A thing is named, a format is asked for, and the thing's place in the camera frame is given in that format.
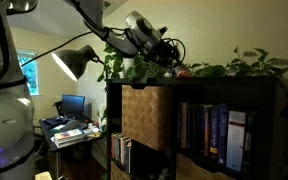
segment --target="lamp shade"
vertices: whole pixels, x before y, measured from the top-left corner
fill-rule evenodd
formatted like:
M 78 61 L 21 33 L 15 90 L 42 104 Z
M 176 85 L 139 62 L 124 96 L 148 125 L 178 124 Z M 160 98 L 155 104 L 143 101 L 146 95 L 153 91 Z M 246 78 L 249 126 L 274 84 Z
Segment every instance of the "lamp shade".
M 63 71 L 74 81 L 77 81 L 83 75 L 88 61 L 101 62 L 89 45 L 80 50 L 61 50 L 52 53 L 52 56 Z

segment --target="window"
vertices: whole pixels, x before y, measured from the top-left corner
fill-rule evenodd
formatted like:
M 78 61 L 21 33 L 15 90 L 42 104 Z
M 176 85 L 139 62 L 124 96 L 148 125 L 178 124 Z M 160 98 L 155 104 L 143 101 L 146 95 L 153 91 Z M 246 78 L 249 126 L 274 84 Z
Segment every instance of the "window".
M 17 57 L 20 64 L 23 64 L 36 56 L 36 53 L 18 50 Z M 37 66 L 36 62 L 30 62 L 22 67 L 22 71 L 27 78 L 27 86 L 31 95 L 38 95 Z

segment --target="computer monitor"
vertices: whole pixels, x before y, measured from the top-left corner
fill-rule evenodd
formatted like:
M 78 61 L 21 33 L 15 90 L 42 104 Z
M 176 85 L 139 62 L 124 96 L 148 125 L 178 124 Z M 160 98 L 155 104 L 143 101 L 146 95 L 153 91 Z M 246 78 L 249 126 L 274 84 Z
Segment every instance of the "computer monitor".
M 83 116 L 84 96 L 62 95 L 61 114 L 68 118 L 79 118 Z

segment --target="ceiling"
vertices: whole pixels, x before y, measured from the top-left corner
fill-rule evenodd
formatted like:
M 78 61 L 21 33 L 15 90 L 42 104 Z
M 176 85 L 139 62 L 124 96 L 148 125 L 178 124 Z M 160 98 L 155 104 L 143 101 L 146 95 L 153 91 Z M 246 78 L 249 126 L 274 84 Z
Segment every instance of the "ceiling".
M 104 17 L 126 1 L 105 0 Z M 63 38 L 72 38 L 88 31 L 80 14 L 64 0 L 39 0 L 33 12 L 8 16 L 8 21 L 11 27 Z

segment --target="white wall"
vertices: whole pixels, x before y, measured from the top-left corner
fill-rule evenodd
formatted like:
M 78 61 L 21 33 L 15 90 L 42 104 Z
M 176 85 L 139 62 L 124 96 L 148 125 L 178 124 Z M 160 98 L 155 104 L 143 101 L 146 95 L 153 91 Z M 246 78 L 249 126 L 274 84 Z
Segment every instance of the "white wall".
M 263 48 L 271 52 L 269 57 L 288 59 L 288 1 L 128 0 L 106 17 L 104 24 L 125 28 L 125 18 L 132 10 L 140 12 L 155 28 L 167 26 L 165 37 L 185 44 L 188 63 L 224 65 L 235 58 L 236 46 L 241 52 Z M 90 44 L 104 59 L 104 42 L 90 35 L 74 46 L 81 48 L 85 44 Z M 96 111 L 105 102 L 103 84 L 96 83 L 102 70 L 94 63 L 89 63 L 87 69 L 77 91 L 90 97 Z
M 66 39 L 40 34 L 32 31 L 26 31 L 18 28 L 11 28 L 15 47 L 24 50 L 31 50 L 40 55 L 50 49 L 53 49 Z M 54 102 L 60 101 L 62 94 L 75 94 L 76 82 L 69 79 L 64 72 L 55 63 L 50 54 L 39 58 L 37 61 L 39 96 L 33 96 L 35 106 L 34 124 L 37 120 L 57 115 Z

